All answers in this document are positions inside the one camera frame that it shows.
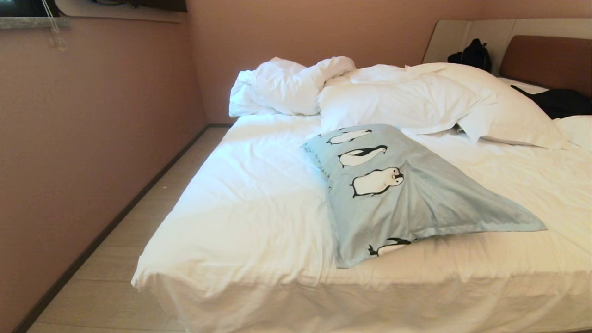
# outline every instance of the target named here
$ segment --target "brown headboard cushion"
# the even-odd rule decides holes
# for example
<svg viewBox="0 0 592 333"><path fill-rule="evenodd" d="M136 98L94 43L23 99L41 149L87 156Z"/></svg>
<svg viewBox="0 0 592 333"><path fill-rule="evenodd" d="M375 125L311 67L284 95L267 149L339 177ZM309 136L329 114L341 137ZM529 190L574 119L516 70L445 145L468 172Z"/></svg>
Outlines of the brown headboard cushion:
<svg viewBox="0 0 592 333"><path fill-rule="evenodd" d="M568 88L592 97L592 40L514 36L500 75L547 88Z"/></svg>

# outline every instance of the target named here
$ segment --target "black backpack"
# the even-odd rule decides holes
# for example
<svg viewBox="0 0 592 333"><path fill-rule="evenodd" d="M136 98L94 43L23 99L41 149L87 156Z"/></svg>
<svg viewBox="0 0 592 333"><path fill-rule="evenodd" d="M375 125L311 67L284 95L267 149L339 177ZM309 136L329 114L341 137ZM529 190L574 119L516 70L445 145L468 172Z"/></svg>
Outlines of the black backpack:
<svg viewBox="0 0 592 333"><path fill-rule="evenodd" d="M477 67L491 73L491 59L485 45L487 44L481 44L479 38L475 38L471 42L471 45L466 47L464 52L457 52L450 55L448 62Z"/></svg>

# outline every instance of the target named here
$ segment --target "tiled floor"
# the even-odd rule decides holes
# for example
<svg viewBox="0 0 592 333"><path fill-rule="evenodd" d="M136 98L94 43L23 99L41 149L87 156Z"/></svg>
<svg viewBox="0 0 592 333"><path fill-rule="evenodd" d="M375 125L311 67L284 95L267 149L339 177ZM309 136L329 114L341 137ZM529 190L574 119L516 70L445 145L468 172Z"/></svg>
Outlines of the tiled floor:
<svg viewBox="0 0 592 333"><path fill-rule="evenodd" d="M226 128L210 128L144 196L28 333L162 333L185 329L130 284L138 257Z"/></svg>

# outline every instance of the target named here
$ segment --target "wrinkled sheet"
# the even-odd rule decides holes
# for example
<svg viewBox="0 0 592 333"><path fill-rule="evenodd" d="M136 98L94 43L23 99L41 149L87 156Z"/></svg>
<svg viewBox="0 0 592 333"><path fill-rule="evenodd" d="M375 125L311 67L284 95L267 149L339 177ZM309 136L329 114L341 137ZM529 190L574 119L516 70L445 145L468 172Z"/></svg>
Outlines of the wrinkled sheet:
<svg viewBox="0 0 592 333"><path fill-rule="evenodd" d="M300 148L320 128L320 116L239 118L132 284L193 333L592 328L590 152L411 136L549 230L430 238L340 270L323 177Z"/></svg>

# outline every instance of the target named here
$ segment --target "black bag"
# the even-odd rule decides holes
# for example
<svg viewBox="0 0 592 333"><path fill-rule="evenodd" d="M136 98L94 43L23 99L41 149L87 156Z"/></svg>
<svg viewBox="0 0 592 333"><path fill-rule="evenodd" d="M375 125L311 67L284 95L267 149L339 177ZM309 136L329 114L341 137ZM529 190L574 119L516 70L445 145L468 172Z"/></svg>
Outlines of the black bag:
<svg viewBox="0 0 592 333"><path fill-rule="evenodd" d="M477 67L491 73L491 59L485 45L487 43L481 44L479 38L475 38L471 42L471 45L466 47L464 52L457 52L450 55L448 62Z"/></svg>
<svg viewBox="0 0 592 333"><path fill-rule="evenodd" d="M592 114L592 104L588 97L573 89L551 89L538 94L511 85L536 103L551 119Z"/></svg>

